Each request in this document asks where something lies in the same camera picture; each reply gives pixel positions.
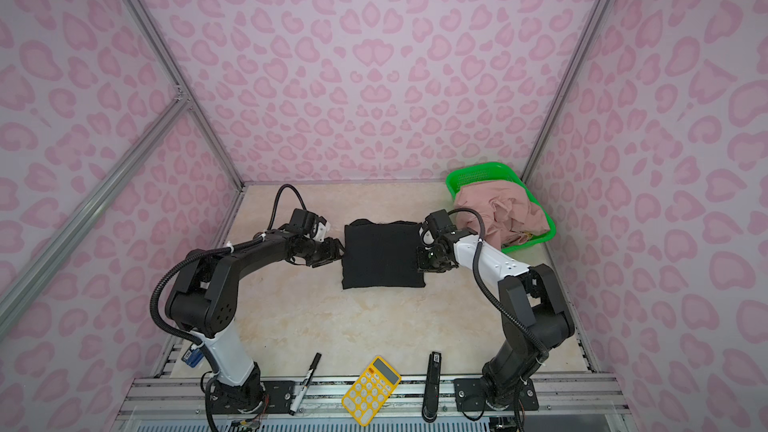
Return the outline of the black shirt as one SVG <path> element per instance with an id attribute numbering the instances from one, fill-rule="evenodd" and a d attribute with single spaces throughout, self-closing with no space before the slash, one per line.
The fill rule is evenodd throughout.
<path id="1" fill-rule="evenodd" d="M 418 270 L 420 225 L 409 221 L 374 223 L 357 219 L 344 227 L 344 290 L 372 287 L 424 288 Z"/>

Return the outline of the pink garment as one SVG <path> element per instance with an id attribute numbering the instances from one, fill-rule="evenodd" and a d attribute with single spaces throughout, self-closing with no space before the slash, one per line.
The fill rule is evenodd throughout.
<path id="1" fill-rule="evenodd" d="M 467 184 L 457 193 L 454 208 L 475 210 L 485 224 L 485 240 L 499 250 L 522 246 L 551 231 L 543 209 L 510 181 Z"/>

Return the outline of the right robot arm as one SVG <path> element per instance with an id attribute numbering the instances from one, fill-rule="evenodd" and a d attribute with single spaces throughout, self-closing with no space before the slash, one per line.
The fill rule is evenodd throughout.
<path id="1" fill-rule="evenodd" d="M 476 234 L 426 232 L 417 249 L 418 270 L 443 273 L 466 267 L 501 317 L 504 342 L 482 368 L 481 396 L 497 410 L 521 405 L 531 377 L 550 351 L 575 333 L 575 322 L 555 272 L 527 265 L 487 244 Z"/>

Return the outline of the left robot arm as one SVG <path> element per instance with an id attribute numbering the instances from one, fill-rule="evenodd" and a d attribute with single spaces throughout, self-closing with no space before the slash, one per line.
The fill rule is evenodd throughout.
<path id="1" fill-rule="evenodd" d="M 206 407 L 231 411 L 265 409 L 266 392 L 257 363 L 245 351 L 235 323 L 240 282 L 277 262 L 299 258 L 320 267 L 342 258 L 336 238 L 320 241 L 285 230 L 212 250 L 195 250 L 174 266 L 153 292 L 150 314 L 161 330 L 199 349 L 211 367 L 203 385 Z"/>

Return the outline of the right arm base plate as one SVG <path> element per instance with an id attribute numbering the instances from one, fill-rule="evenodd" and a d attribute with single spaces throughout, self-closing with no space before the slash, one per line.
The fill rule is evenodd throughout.
<path id="1" fill-rule="evenodd" d="M 454 387 L 454 397 L 456 408 L 460 412 L 469 413 L 491 413 L 491 412 L 509 412 L 514 409 L 513 404 L 509 403 L 492 404 L 488 401 L 490 394 L 485 392 L 481 384 L 480 377 L 456 378 L 452 381 Z M 540 408 L 535 385 L 532 380 L 522 385 L 518 395 L 518 407 L 521 412 L 538 411 Z"/>

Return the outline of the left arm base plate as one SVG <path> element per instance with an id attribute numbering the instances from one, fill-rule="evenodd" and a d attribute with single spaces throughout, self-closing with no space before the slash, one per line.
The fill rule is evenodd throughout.
<path id="1" fill-rule="evenodd" d="M 222 387 L 213 387 L 211 412 L 213 415 L 288 414 L 294 399 L 297 383 L 291 380 L 267 380 L 262 384 L 256 399 L 235 400 Z"/>

